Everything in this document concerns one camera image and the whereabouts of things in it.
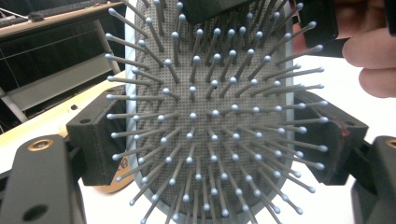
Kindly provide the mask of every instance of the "white surface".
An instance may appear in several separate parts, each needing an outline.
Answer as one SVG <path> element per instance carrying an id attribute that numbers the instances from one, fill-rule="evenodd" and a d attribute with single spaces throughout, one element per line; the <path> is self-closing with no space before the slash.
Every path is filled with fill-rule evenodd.
<path id="1" fill-rule="evenodd" d="M 315 91 L 315 93 L 368 124 L 370 127 L 366 137 L 368 142 L 372 142 L 378 135 L 396 135 L 393 131 L 396 126 L 394 116 L 396 99 L 378 99 L 365 93 L 358 81 L 359 68 L 350 66 L 343 59 L 325 57 L 302 57 L 295 60 L 295 63 L 300 63 L 304 70 L 319 66 L 326 69 L 323 73 L 298 77 L 295 83 L 325 84 L 325 89 Z M 295 204 L 304 209 L 304 214 L 297 215 L 286 203 L 276 198 L 274 203 L 282 209 L 278 217 L 283 223 L 354 223 L 350 200 L 353 178 L 349 178 L 345 186 L 326 187 L 320 185 L 307 168 L 298 164 L 294 164 L 293 168 L 301 171 L 303 174 L 301 180 L 316 188 L 317 192 L 311 194 L 287 181 L 282 190 Z M 136 205 L 129 205 L 129 201 L 138 192 L 135 183 L 113 195 L 103 195 L 87 187 L 83 187 L 82 190 L 90 224 L 140 223 L 150 206 L 149 201 L 144 197 L 141 197 Z M 256 217 L 259 223 L 275 223 L 266 210 L 261 211 Z M 164 220 L 165 215 L 155 210 L 148 219 L 148 223 L 164 223 Z"/>

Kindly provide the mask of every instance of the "hairbrush head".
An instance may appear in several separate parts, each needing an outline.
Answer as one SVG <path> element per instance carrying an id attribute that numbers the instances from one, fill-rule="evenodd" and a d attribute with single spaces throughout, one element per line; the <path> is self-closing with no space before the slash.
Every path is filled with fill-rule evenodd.
<path id="1" fill-rule="evenodd" d="M 290 18 L 302 4 L 290 10 L 287 1 L 257 1 L 196 25 L 176 0 L 127 6 L 139 11 L 131 26 L 137 45 L 121 43 L 134 49 L 125 60 L 107 55 L 127 64 L 127 96 L 108 99 L 128 101 L 128 151 L 113 159 L 130 156 L 141 188 L 132 202 L 144 193 L 180 223 L 257 223 L 264 207 L 280 223 L 271 202 L 276 195 L 301 214 L 281 187 L 289 179 L 314 190 L 295 178 L 301 174 L 291 163 L 324 166 L 293 149 L 304 145 L 293 134 L 306 132 L 305 123 L 327 122 L 293 120 L 293 110 L 304 109 L 293 104 L 293 93 L 322 88 L 292 84 L 294 76 L 322 71 L 293 72 L 301 66 L 292 59 L 322 49 L 292 54 Z"/>

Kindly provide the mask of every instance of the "hairbrush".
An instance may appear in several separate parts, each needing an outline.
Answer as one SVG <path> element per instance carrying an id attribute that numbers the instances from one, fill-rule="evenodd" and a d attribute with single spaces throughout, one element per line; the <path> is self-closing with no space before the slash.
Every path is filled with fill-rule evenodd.
<path id="1" fill-rule="evenodd" d="M 305 160 L 294 147 L 328 150 L 294 139 L 307 132 L 306 124 L 328 122 L 326 117 L 294 119 L 294 110 L 327 104 L 293 102 L 295 92 L 323 88 L 292 81 L 323 71 L 299 70 L 292 62 L 323 49 L 292 52 L 292 39 L 316 26 L 312 21 L 292 33 L 291 18 L 304 5 L 239 1 L 189 21 L 198 10 L 189 2 L 197 1 L 122 2 L 134 12 L 134 21 L 114 9 L 109 13 L 125 22 L 133 39 L 107 34 L 127 52 L 125 58 L 106 58 L 126 64 L 127 78 L 108 77 L 125 82 L 126 94 L 106 98 L 126 101 L 127 109 L 107 118 L 127 120 L 126 132 L 111 134 L 127 142 L 127 150 L 113 160 L 128 157 L 132 164 L 130 173 L 117 177 L 134 175 L 140 191 L 130 205 L 143 194 L 152 202 L 141 223 L 155 207 L 167 214 L 165 223 L 257 223 L 255 215 L 264 207 L 280 223 L 280 209 L 272 203 L 276 195 L 301 214 L 281 190 L 283 184 L 289 180 L 309 192 L 315 189 L 298 179 L 301 174 L 291 164 L 325 167 Z"/>

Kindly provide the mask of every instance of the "gray hairbrush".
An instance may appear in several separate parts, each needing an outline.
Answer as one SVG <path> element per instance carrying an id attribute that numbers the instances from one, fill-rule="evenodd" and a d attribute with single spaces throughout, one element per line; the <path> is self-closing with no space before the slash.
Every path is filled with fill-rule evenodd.
<path id="1" fill-rule="evenodd" d="M 281 191 L 288 179 L 310 192 L 315 189 L 298 180 L 294 161 L 324 169 L 307 161 L 294 146 L 326 152 L 294 140 L 305 133 L 307 123 L 326 123 L 327 118 L 294 120 L 294 109 L 322 106 L 326 102 L 295 104 L 293 93 L 321 89 L 322 85 L 293 84 L 292 78 L 322 72 L 300 69 L 292 60 L 318 52 L 315 46 L 292 53 L 292 39 L 313 29 L 309 23 L 292 34 L 291 17 L 303 7 L 290 9 L 286 0 L 255 1 L 191 25 L 177 1 L 122 1 L 135 13 L 127 21 L 114 9 L 111 15 L 134 30 L 134 40 L 107 34 L 132 49 L 132 56 L 109 60 L 126 63 L 127 151 L 141 191 L 152 206 L 142 217 L 146 223 L 155 207 L 177 223 L 257 223 L 264 207 L 277 223 L 280 209 L 271 201 L 279 195 L 298 214 L 303 210 Z"/>

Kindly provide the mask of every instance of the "human hand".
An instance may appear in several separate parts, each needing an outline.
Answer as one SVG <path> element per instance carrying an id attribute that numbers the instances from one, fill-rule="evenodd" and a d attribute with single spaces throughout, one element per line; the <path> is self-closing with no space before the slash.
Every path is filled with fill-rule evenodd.
<path id="1" fill-rule="evenodd" d="M 339 36 L 349 40 L 345 59 L 362 67 L 362 88 L 375 97 L 396 97 L 396 38 L 386 28 L 383 0 L 334 0 Z M 295 50 L 304 47 L 297 39 Z"/>

